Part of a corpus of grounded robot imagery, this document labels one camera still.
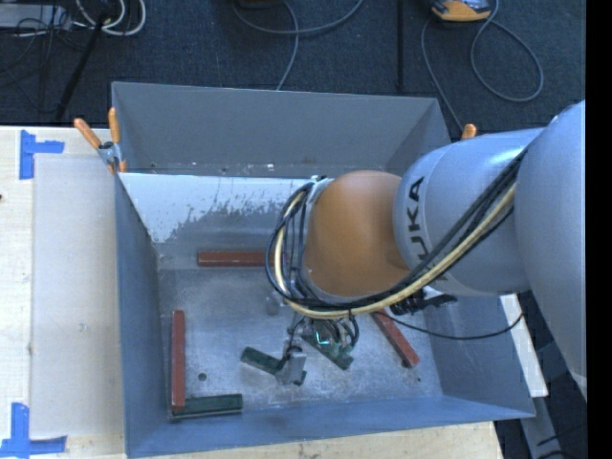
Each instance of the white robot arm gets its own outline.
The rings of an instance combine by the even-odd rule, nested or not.
[[[584,106],[545,128],[433,150],[402,178],[313,179],[283,210],[269,279],[312,319],[393,309],[425,287],[474,297],[532,291],[586,398]],[[297,217],[300,241],[289,248]],[[289,252],[297,263],[285,263]]]

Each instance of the black floor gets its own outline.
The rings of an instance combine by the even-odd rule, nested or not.
[[[57,4],[84,22],[75,0],[16,1]],[[105,9],[101,2],[80,0],[90,16]],[[33,21],[24,21],[20,36],[0,30],[0,123],[70,125],[84,117],[106,127],[110,83],[127,80],[435,97],[453,138],[467,122],[481,133],[543,127],[585,98],[586,0],[497,2],[483,29],[431,21],[418,0],[287,0],[259,9],[232,0],[144,0],[142,30],[102,33],[78,76],[92,30],[59,31],[62,23],[50,29],[46,21],[46,33],[28,36]],[[142,17],[137,0],[124,3],[118,32]],[[283,33],[296,25],[297,42]],[[74,88],[71,77],[78,77]],[[539,348],[550,335],[531,296],[521,303]],[[586,457],[584,399],[567,374],[549,389],[546,403],[566,457]],[[496,426],[506,459],[530,457],[519,422]]]

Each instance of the yellow cable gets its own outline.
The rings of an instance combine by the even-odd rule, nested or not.
[[[450,267],[456,260],[459,259],[466,251],[468,251],[485,233],[489,225],[497,218],[497,216],[513,201],[514,191],[516,189],[516,184],[513,184],[508,191],[501,198],[499,203],[493,208],[493,210],[482,220],[482,222],[474,229],[472,233],[470,233],[466,239],[464,239],[457,247],[455,247],[452,251],[450,251],[447,256],[445,256],[435,267],[432,267],[427,273],[424,273],[421,277],[419,277],[416,281],[414,281],[409,286],[404,289],[398,291],[397,293],[386,297],[385,299],[368,304],[366,306],[361,306],[359,308],[352,308],[349,310],[336,310],[336,311],[316,311],[311,310],[298,304],[294,301],[291,301],[285,298],[287,304],[293,308],[298,313],[306,317],[310,317],[313,319],[338,319],[342,317],[350,317],[351,315],[363,315],[366,313],[373,313],[380,309],[383,309],[387,306],[391,306],[402,299],[406,299],[407,297],[413,295],[420,289],[424,288],[429,282],[436,279],[439,275],[444,273],[448,267]],[[291,208],[295,205],[296,200],[288,207],[287,211],[284,214],[289,212]],[[282,236],[284,235],[284,227],[282,230],[278,232],[276,237],[276,245],[275,245],[275,253],[274,253],[274,264],[275,264],[275,277],[276,282],[286,290],[286,286],[282,281],[282,271],[280,271],[280,257],[282,255]]]
[[[305,195],[306,195],[305,191],[302,191],[298,195],[296,195],[295,199],[293,199],[293,201],[287,207],[287,210],[283,212],[283,216],[286,216],[287,213],[291,212],[294,206]],[[278,286],[280,287],[280,289],[282,289],[283,292],[287,295],[289,293],[289,290],[287,289],[287,286],[285,285],[285,281],[283,279],[283,272],[280,269],[280,262],[282,260],[282,255],[283,255],[282,248],[283,248],[283,237],[284,236],[285,236],[285,227],[283,226],[278,231],[278,233],[276,234],[276,238],[275,238],[276,244],[274,247],[274,278],[276,279],[276,282],[278,283]]]

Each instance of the light beige table surface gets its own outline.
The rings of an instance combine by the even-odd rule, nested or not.
[[[11,435],[11,403],[19,402],[31,407],[31,421],[36,414],[45,410],[32,404],[33,388],[40,385],[53,386],[53,382],[33,381],[33,356],[36,348],[31,346],[33,339],[33,279],[35,264],[33,260],[33,204],[36,177],[19,180],[19,137],[21,129],[36,135],[36,140],[57,140],[65,143],[64,152],[54,155],[62,158],[98,158],[93,148],[73,128],[40,127],[0,127],[0,439]],[[110,139],[106,130],[97,131],[103,141]],[[37,158],[50,157],[37,153]],[[100,174],[110,175],[101,160]],[[87,240],[87,231],[79,239]],[[114,265],[114,260],[107,261]],[[102,317],[116,317],[115,313]],[[85,361],[88,356],[73,355],[67,358]],[[80,393],[92,393],[93,401],[102,404],[109,401],[96,395],[96,388],[88,388],[90,382],[83,382]],[[71,416],[71,399],[68,397],[60,411],[65,413],[65,421]],[[61,428],[62,412],[54,411],[53,420]],[[83,429],[87,429],[87,418]],[[60,454],[41,455],[41,458],[114,458],[125,457],[123,437],[120,426],[97,425],[93,433],[73,433],[68,435],[66,451]],[[42,439],[33,435],[32,439]],[[440,426],[413,429],[400,432],[368,434],[340,439],[326,439],[312,442],[277,444],[253,448],[228,449],[173,457],[222,459],[327,459],[327,458],[440,458],[440,459],[500,459],[501,449],[492,423],[468,424],[460,426]]]

